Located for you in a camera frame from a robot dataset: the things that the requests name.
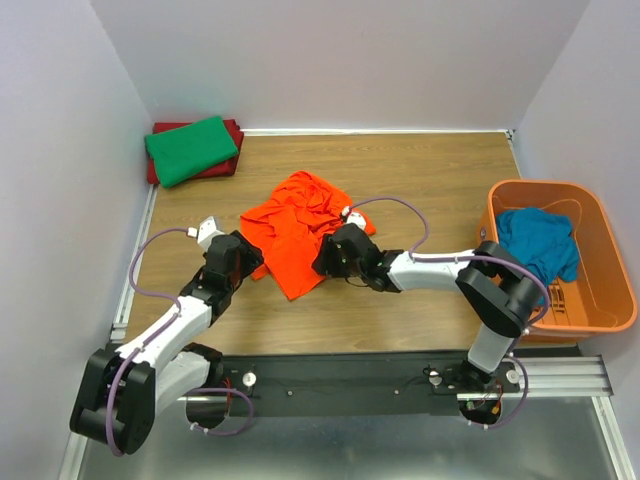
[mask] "red cloth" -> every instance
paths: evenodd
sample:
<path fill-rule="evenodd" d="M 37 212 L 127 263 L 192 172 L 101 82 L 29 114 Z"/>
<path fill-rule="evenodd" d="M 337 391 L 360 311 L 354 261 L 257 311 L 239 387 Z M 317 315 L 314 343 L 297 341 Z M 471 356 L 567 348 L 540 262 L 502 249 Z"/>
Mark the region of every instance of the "red cloth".
<path fill-rule="evenodd" d="M 167 123 L 161 122 L 153 125 L 153 133 L 162 133 L 174 128 L 184 127 L 191 125 L 191 123 Z M 235 120 L 225 120 L 224 126 L 227 128 L 229 135 L 233 139 L 233 143 L 238 147 L 238 155 L 225 160 L 222 163 L 207 168 L 203 172 L 191 177 L 191 178 L 207 178 L 207 177 L 230 177 L 236 173 L 236 167 L 238 166 L 238 157 L 240 156 L 240 148 L 242 147 L 242 140 L 244 139 L 244 132 L 240 130 L 240 127 Z M 147 164 L 147 182 L 152 185 L 159 185 L 158 175 L 156 174 L 156 167 L 153 163 L 153 158 L 149 157 Z"/>
<path fill-rule="evenodd" d="M 309 292 L 324 279 L 311 267 L 322 237 L 343 225 L 340 214 L 352 203 L 349 195 L 311 173 L 300 171 L 287 178 L 269 200 L 240 216 L 242 234 L 264 257 L 253 279 L 271 272 L 289 300 Z M 375 227 L 362 215 L 365 232 L 373 235 Z"/>

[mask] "orange cloth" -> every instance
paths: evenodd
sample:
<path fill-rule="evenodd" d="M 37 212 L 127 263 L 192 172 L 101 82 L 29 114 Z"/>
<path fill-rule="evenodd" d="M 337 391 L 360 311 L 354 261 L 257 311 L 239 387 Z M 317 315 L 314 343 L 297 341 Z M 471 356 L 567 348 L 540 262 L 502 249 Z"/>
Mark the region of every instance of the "orange cloth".
<path fill-rule="evenodd" d="M 271 272 L 289 300 L 309 292 L 324 279 L 311 268 L 322 237 L 343 225 L 340 214 L 352 203 L 349 195 L 309 172 L 292 174 L 269 200 L 240 217 L 242 234 L 264 257 L 253 279 Z M 373 235 L 375 227 L 362 215 L 365 232 Z"/>

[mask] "wooden table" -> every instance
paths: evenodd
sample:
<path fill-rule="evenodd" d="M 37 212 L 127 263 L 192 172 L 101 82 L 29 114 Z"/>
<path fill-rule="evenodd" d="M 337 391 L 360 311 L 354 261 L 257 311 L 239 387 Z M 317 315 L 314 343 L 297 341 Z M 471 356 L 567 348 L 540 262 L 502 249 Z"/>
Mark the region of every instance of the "wooden table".
<path fill-rule="evenodd" d="M 237 229 L 241 213 L 297 170 L 319 175 L 354 201 L 386 194 L 414 203 L 431 225 L 419 251 L 434 253 L 475 247 L 488 190 L 518 177 L 500 133 L 247 137 L 234 177 L 160 188 L 149 234 L 197 226 L 209 215 L 226 231 Z M 376 202 L 363 209 L 378 229 L 374 241 L 381 249 L 409 248 L 423 234 L 419 219 L 402 205 Z M 144 255 L 140 285 L 177 294 L 202 261 L 194 240 L 164 236 Z M 136 296 L 127 340 L 168 307 Z M 331 279 L 290 302 L 267 277 L 245 281 L 227 312 L 196 341 L 225 354 L 454 349 L 468 348 L 479 325 L 459 293 L 377 293 Z"/>

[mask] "blue cloth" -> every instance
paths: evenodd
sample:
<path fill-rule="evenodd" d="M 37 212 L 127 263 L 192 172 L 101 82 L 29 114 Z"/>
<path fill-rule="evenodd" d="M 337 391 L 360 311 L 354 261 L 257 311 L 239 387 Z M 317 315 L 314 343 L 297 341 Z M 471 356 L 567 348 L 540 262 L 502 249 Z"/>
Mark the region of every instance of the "blue cloth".
<path fill-rule="evenodd" d="M 569 217 L 524 208 L 501 213 L 496 224 L 500 245 L 546 286 L 558 276 L 565 282 L 577 278 L 580 255 Z"/>

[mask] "orange basket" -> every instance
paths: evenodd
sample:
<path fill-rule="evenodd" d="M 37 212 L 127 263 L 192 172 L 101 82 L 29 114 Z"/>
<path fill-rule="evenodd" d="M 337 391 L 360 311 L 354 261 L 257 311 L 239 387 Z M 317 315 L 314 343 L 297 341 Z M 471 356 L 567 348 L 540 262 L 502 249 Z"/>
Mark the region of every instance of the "orange basket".
<path fill-rule="evenodd" d="M 580 264 L 578 279 L 549 286 L 551 308 L 527 340 L 568 342 L 629 328 L 636 299 L 602 205 L 585 188 L 560 182 L 506 180 L 493 186 L 477 230 L 479 240 L 498 241 L 496 215 L 526 207 L 567 215 Z"/>

